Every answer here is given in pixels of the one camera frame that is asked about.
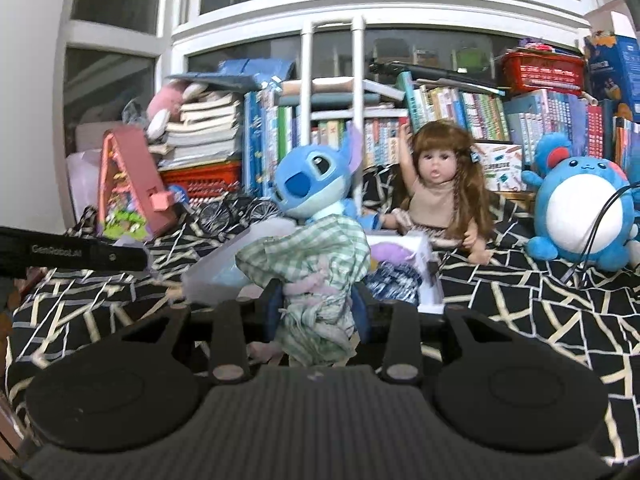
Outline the left hand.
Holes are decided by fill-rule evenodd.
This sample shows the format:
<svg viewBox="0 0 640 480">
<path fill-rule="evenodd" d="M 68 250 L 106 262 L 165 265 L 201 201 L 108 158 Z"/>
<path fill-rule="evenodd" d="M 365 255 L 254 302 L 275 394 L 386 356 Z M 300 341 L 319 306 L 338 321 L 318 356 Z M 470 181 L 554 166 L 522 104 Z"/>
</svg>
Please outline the left hand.
<svg viewBox="0 0 640 480">
<path fill-rule="evenodd" d="M 1 279 L 1 340 L 12 332 L 12 314 L 23 299 L 43 279 L 46 268 L 29 268 L 24 278 Z"/>
</svg>

